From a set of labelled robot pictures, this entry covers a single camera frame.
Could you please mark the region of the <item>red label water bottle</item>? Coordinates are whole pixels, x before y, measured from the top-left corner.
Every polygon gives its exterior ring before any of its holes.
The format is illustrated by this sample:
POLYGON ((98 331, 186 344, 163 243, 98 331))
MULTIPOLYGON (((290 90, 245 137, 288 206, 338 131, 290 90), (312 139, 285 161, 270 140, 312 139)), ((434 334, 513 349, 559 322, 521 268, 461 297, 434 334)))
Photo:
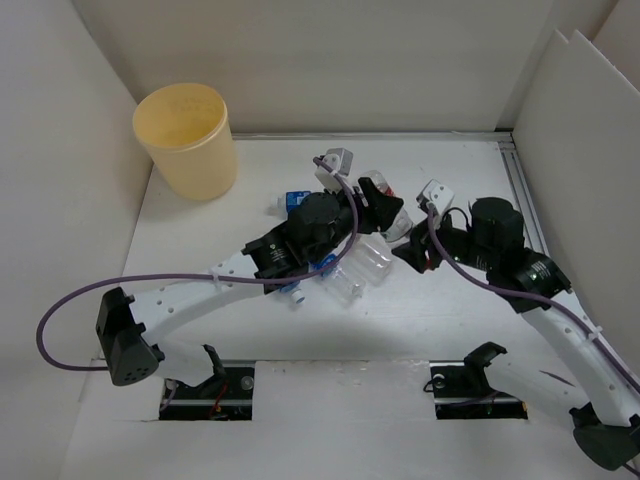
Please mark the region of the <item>red label water bottle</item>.
POLYGON ((386 243, 400 241, 409 234, 413 222, 389 182, 378 170, 364 172, 358 179, 367 211, 386 243))

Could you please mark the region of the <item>clear jar metal lid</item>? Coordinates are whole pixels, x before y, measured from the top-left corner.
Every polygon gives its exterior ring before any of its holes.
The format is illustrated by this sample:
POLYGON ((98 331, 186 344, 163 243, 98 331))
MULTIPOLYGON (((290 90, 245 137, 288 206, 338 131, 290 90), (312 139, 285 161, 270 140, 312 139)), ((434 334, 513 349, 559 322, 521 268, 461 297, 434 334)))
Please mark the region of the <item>clear jar metal lid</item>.
POLYGON ((392 270, 393 259, 390 250, 376 237, 359 236, 347 258, 354 268, 374 285, 382 284, 392 270))

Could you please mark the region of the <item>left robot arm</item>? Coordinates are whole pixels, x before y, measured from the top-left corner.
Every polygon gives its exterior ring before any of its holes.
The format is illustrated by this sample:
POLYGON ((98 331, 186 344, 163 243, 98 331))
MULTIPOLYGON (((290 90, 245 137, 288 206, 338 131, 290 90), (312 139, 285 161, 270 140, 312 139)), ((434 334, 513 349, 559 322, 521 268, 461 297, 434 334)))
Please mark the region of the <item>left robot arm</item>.
POLYGON ((388 230, 403 205, 362 177, 352 195, 344 190, 307 195, 285 221, 206 273, 133 295, 122 287, 107 291, 96 333, 113 385, 129 386, 159 374, 201 396, 216 394, 223 373, 212 365, 211 347, 185 353, 170 346, 167 336, 217 309, 314 277, 339 245, 388 230))

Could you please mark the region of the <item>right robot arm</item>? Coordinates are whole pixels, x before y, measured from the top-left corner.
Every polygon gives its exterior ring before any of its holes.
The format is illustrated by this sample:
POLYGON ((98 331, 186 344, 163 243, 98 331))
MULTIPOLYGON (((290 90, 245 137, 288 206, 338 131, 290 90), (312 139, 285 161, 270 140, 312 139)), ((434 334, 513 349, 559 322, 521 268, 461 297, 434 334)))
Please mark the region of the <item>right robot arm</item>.
POLYGON ((639 376, 585 316, 558 265, 526 247, 522 214, 505 199, 484 197, 470 205, 459 229, 444 195, 419 195, 417 202, 426 217, 394 255, 419 273, 447 262, 505 300, 577 380, 560 416, 580 450, 605 470, 630 470, 639 455, 639 376))

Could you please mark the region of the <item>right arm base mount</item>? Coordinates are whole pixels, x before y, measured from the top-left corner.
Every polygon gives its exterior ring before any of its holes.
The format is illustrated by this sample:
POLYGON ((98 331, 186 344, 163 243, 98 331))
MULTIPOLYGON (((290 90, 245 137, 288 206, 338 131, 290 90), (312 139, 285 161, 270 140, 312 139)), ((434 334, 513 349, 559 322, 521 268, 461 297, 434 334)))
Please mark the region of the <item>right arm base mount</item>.
POLYGON ((429 365, 430 378, 423 392, 434 401, 438 420, 527 420, 526 405, 489 385, 485 370, 507 350, 486 342, 462 360, 436 360, 429 365))

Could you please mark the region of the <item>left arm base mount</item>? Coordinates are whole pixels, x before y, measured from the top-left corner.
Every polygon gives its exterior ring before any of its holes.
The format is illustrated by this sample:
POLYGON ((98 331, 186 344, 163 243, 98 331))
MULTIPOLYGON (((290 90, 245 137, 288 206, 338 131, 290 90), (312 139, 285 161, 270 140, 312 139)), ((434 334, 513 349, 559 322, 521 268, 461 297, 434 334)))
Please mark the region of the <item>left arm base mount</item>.
POLYGON ((222 360, 205 345, 211 375, 196 386, 170 379, 165 383, 161 421, 250 421, 253 414, 255 361, 222 360))

